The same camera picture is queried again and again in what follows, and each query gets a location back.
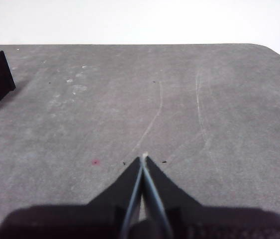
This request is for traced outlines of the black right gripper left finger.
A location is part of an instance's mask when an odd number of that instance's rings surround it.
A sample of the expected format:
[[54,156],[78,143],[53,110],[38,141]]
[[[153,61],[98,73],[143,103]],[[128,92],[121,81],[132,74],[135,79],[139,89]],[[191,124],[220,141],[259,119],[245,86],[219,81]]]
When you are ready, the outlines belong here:
[[141,179],[136,158],[87,204],[35,205],[11,212],[0,225],[0,239],[117,239],[137,211]]

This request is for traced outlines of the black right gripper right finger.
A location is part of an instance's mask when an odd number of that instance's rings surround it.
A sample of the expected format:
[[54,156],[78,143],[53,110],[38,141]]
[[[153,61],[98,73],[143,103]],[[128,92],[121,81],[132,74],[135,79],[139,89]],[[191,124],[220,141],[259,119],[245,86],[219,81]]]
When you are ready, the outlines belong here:
[[178,187],[146,156],[143,158],[150,216],[168,238],[280,239],[280,214],[260,208],[206,206]]

